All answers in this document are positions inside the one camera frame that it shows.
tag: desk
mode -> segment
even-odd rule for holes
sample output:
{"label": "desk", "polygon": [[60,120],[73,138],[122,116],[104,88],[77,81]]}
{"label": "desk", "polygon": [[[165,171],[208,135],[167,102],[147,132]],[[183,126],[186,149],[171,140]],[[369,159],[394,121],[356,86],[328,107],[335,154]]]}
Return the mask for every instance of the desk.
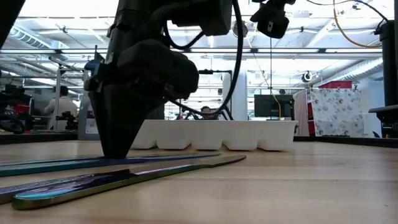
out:
{"label": "desk", "polygon": [[[397,149],[320,142],[295,142],[294,146],[291,152],[223,149],[248,158],[50,208],[16,211],[0,205],[0,220],[29,224],[398,223]],[[131,151],[129,155],[158,152],[167,151]],[[98,142],[0,146],[0,161],[100,155]],[[2,177],[0,186],[128,167],[134,166]]]}

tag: ceiling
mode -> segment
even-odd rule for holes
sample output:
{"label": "ceiling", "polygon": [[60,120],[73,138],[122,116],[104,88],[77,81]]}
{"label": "ceiling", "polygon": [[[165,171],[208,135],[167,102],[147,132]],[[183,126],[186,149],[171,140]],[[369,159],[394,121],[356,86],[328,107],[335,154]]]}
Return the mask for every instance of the ceiling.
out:
{"label": "ceiling", "polygon": [[[332,0],[314,0],[322,4],[330,4]],[[394,18],[394,2],[391,0],[367,0],[387,18]],[[381,21],[378,14],[364,5],[353,9],[354,2],[339,4],[339,22],[346,33],[362,44],[379,44],[379,37],[373,34]],[[16,31],[6,40],[4,49],[35,49],[32,42],[42,40],[49,48],[100,49],[108,46],[106,37],[108,27],[114,21],[118,0],[26,0],[14,28]],[[339,78],[337,75],[347,72],[359,63],[373,62],[381,57],[381,51],[352,52],[343,54],[327,54],[334,48],[358,48],[348,42],[339,32],[333,19],[333,6],[317,6],[306,0],[297,0],[293,6],[286,6],[286,15],[290,20],[287,33],[282,39],[270,39],[256,30],[256,24],[249,19],[258,10],[258,3],[250,0],[239,0],[241,13],[249,33],[244,40],[243,61],[241,71],[246,71],[249,86],[262,86],[265,79],[274,86],[306,86],[302,75],[314,74],[311,85],[324,80]],[[26,32],[24,38],[18,33]],[[177,27],[169,22],[170,35],[180,45],[186,44],[196,36],[199,27]],[[232,70],[237,38],[230,32],[224,36],[202,37],[186,55],[195,62],[198,69]],[[272,46],[272,59],[269,47]],[[92,54],[66,54],[64,63],[82,68]],[[54,76],[58,65],[48,60],[48,55],[37,54],[0,54],[2,70],[29,76]],[[80,77],[80,72],[69,72],[68,77]],[[66,80],[68,85],[82,86],[81,79]],[[222,86],[221,75],[202,75],[200,85]],[[216,90],[201,90],[194,94],[197,97],[219,97]]]}

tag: white ice cube tray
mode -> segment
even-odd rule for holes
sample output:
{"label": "white ice cube tray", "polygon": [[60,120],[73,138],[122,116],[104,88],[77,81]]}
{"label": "white ice cube tray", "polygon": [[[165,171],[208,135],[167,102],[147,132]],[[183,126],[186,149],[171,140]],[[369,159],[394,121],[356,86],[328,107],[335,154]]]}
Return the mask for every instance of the white ice cube tray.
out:
{"label": "white ice cube tray", "polygon": [[293,148],[296,121],[162,121],[145,120],[133,149],[283,151]]}

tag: table surface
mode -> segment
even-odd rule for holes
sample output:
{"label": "table surface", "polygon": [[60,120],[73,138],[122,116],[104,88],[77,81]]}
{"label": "table surface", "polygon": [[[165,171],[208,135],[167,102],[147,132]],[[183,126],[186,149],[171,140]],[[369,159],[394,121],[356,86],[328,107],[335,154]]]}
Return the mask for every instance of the table surface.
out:
{"label": "table surface", "polygon": [[[0,205],[1,223],[398,223],[398,150],[296,142],[289,152],[151,180],[31,211]],[[173,153],[131,150],[129,155]],[[0,146],[0,161],[100,156],[99,142]],[[1,177],[0,187],[132,165]]]}

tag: floral fabric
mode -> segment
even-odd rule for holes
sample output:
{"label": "floral fabric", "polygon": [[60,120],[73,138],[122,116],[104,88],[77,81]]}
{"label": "floral fabric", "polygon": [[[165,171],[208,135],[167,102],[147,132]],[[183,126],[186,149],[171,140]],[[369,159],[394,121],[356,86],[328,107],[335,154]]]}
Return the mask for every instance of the floral fabric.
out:
{"label": "floral fabric", "polygon": [[363,137],[359,91],[318,89],[311,94],[316,136]]}

